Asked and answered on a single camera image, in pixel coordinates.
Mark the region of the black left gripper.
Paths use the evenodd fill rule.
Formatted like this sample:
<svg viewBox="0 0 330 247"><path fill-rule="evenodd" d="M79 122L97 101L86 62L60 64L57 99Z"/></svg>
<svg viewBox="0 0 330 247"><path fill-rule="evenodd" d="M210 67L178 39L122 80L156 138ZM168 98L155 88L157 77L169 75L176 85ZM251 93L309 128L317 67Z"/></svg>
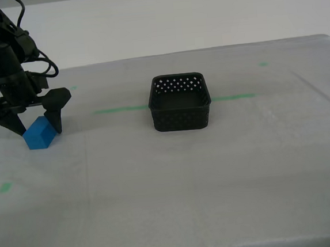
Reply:
<svg viewBox="0 0 330 247"><path fill-rule="evenodd" d="M28 71L0 78L0 92L3 95L0 97L0 126L23 135L26 128L11 105L28 107L35 103L41 91L36 78ZM70 99L71 93L66 88L52 89L45 96L38 97L45 109L44 116L58 134L63 130L61 111Z"/></svg>

